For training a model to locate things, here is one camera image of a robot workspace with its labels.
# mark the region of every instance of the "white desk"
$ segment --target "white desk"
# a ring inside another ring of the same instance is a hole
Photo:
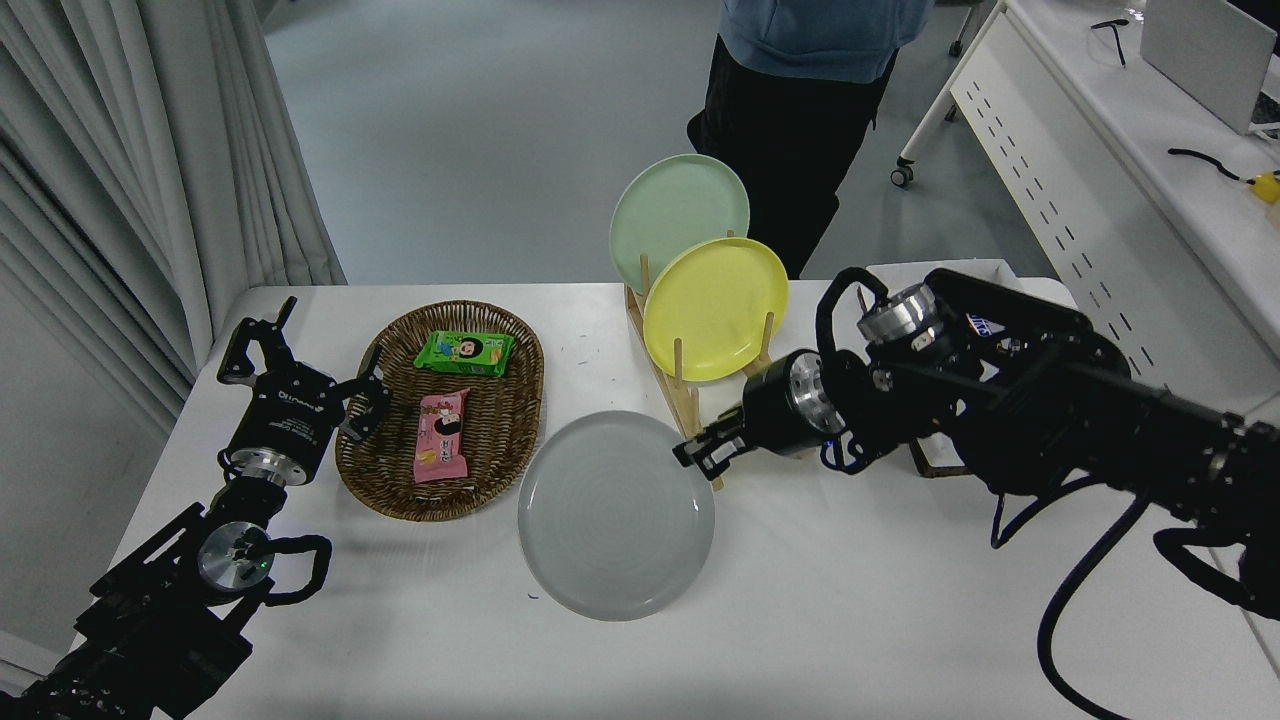
[[[823,290],[792,283],[774,355],[812,346]],[[611,409],[669,421],[618,284],[259,288],[232,319],[273,315],[291,292],[296,356],[338,378],[402,313],[465,297],[504,306],[539,334],[547,433]],[[842,343],[856,332],[847,313]],[[214,378],[223,347],[118,559],[220,486],[214,455],[248,402],[246,388]],[[707,388],[705,414],[740,383]],[[987,547],[993,503],[982,484],[922,479],[905,452],[856,478],[758,452],[735,460],[726,484],[694,587],[657,615],[607,624],[541,593],[520,551],[515,488],[454,521],[406,523],[353,500],[330,455],[271,523],[273,534],[333,539],[328,584],[298,606],[261,610],[246,629],[253,656],[195,716],[1079,716],[1041,676],[1036,626],[1125,497],[1080,493],[997,552]],[[1060,628],[1064,673],[1138,717],[1275,717],[1280,685],[1242,614],[1155,552],[1152,530],[1170,524],[1151,512],[1084,585]],[[280,589],[303,580],[302,568],[285,565],[273,573]]]
[[[904,155],[952,101],[1094,325],[1139,379],[1280,419],[1280,233],[1190,147],[1251,176],[1280,150],[1231,132],[1139,54],[1110,0],[1002,0]],[[928,170],[922,161],[919,182]]]

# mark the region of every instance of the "robotic arm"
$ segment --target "robotic arm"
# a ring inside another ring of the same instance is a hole
[[[344,383],[294,360],[282,328],[296,302],[289,297],[274,322],[246,318],[228,345],[218,379],[251,387],[253,398],[218,456],[225,484],[209,510],[191,505],[95,583],[99,600],[76,621],[84,643],[22,697],[0,693],[0,716],[143,719],[160,708],[186,717],[248,659],[253,647],[241,632],[259,607],[302,602],[324,585],[329,539],[271,538],[268,523],[285,487],[315,478],[334,429],[367,437],[390,392],[374,372],[378,348]],[[261,374],[250,342],[262,348]],[[343,421],[356,395],[370,410]],[[306,585],[273,592],[275,557],[307,552]],[[215,606],[232,607],[219,618]]]
[[[833,341],[832,313],[854,283],[874,296],[858,323],[869,363]],[[1119,715],[1057,674],[1052,630],[1075,588],[1149,503],[1194,525],[1156,533],[1166,560],[1217,597],[1280,620],[1276,428],[1135,383],[1124,355],[1083,314],[950,270],[890,296],[867,270],[846,269],[818,305],[817,334],[817,351],[792,352],[748,379],[741,404],[675,448],[680,462],[710,479],[756,447],[794,455],[820,446],[824,465],[855,474],[900,443],[943,433],[998,497],[992,547],[1083,487],[1134,493],[1041,624],[1050,682],[1097,717]],[[1074,470],[1089,475],[1068,482]],[[1005,495],[1036,500],[1001,529]],[[1244,547],[1239,578],[1189,550],[1233,544]]]

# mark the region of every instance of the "blue shirt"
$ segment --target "blue shirt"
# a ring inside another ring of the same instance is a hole
[[[915,40],[933,0],[722,0],[739,64],[780,77],[873,82]]]

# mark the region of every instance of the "snack package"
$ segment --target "snack package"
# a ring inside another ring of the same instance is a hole
[[[509,334],[435,331],[413,359],[413,366],[430,368],[436,373],[500,378],[507,372],[515,342]]]
[[[470,388],[422,398],[413,452],[415,483],[467,477],[467,459],[462,456],[462,404]]]

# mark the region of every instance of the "wicker basket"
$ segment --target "wicker basket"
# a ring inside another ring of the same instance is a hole
[[[512,336],[506,375],[451,375],[415,368],[413,359],[434,331]],[[494,305],[451,300],[402,315],[374,342],[383,346],[378,366],[393,400],[387,418],[364,443],[338,436],[338,473],[351,495],[392,518],[451,520],[489,502],[525,471],[538,442],[543,348],[524,320]],[[415,483],[419,402],[424,395],[462,388],[471,388],[462,427],[462,455],[471,474]],[[348,415],[366,407],[365,398],[357,397]]]

